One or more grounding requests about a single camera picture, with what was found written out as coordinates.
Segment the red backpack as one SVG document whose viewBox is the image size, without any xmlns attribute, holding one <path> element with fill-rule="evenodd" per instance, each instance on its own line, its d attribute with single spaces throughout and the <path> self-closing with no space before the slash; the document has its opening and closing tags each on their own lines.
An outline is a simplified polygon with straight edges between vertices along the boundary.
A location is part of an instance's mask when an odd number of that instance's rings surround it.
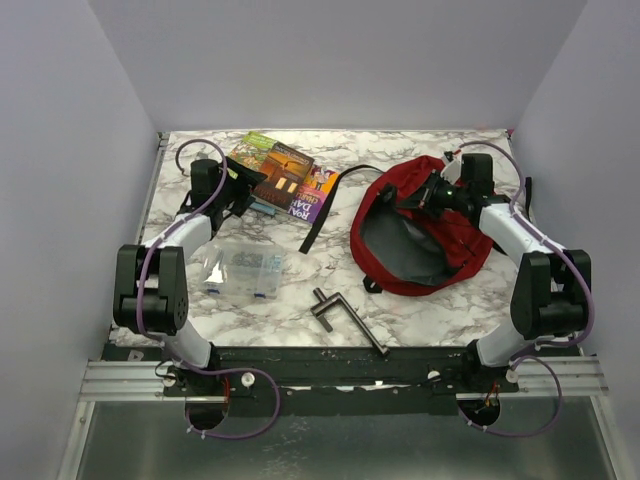
<svg viewBox="0 0 640 480">
<path fill-rule="evenodd" d="M 479 220 L 451 210 L 434 218 L 399 207 L 433 171 L 458 180 L 462 155 L 454 152 L 447 160 L 420 156 L 400 163 L 366 190 L 351 222 L 349 245 L 367 292 L 426 296 L 475 276 L 492 250 L 520 259 L 509 197 L 507 204 L 484 208 Z"/>
</svg>

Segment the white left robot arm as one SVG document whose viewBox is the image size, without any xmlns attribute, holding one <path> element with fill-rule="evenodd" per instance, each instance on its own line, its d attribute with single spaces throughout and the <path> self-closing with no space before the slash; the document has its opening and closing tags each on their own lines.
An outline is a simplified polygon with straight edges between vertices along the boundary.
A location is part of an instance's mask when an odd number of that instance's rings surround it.
<svg viewBox="0 0 640 480">
<path fill-rule="evenodd" d="M 143 244 L 125 244 L 116 258 L 115 323 L 156 340 L 183 369 L 201 395 L 222 380 L 220 357 L 188 320 L 186 261 L 219 232 L 226 218 L 240 217 L 253 203 L 255 188 L 267 178 L 226 157 L 192 163 L 190 190 L 172 223 Z"/>
</svg>

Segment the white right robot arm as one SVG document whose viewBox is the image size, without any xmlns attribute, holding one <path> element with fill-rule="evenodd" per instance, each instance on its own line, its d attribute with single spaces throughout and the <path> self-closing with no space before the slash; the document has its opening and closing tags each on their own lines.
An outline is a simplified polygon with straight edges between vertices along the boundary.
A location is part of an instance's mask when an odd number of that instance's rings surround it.
<svg viewBox="0 0 640 480">
<path fill-rule="evenodd" d="M 464 350 L 460 379 L 480 392 L 496 369 L 538 346 L 568 348 L 594 323 L 591 258 L 551 241 L 495 191 L 486 153 L 420 156 L 383 172 L 351 222 L 352 257 L 364 288 L 426 296 L 476 275 L 499 247 L 517 268 L 508 320 Z"/>
</svg>

